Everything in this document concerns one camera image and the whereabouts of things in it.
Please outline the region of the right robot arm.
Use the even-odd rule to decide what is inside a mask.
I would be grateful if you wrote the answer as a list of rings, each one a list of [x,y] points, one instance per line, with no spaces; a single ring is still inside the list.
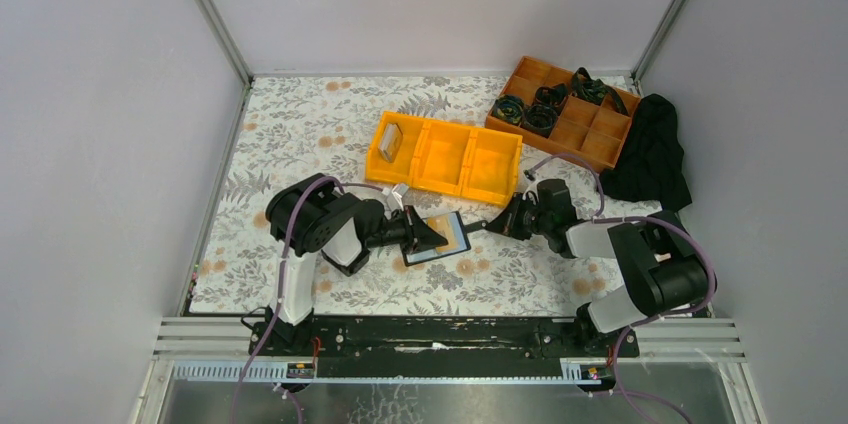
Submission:
[[[485,228],[516,240],[541,236],[553,253],[566,259],[617,263],[622,285],[582,305],[575,315],[584,341],[698,306],[716,289],[714,273],[673,213],[582,220],[561,179],[546,179],[531,191],[514,194]]]

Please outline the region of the black leather card holder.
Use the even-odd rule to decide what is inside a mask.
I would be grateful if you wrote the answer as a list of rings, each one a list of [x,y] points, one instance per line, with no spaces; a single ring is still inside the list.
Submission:
[[[407,267],[462,254],[471,250],[469,235],[486,228],[487,220],[466,223],[459,211],[424,220],[429,234],[414,248],[402,251]]]

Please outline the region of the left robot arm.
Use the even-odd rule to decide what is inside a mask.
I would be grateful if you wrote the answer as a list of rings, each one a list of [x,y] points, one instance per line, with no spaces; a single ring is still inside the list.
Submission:
[[[271,236],[283,244],[270,322],[292,326],[313,312],[311,286],[318,257],[350,276],[368,262],[375,248],[397,245],[417,253],[448,243],[413,207],[389,212],[382,202],[361,199],[323,173],[278,192],[268,203],[265,218]]]

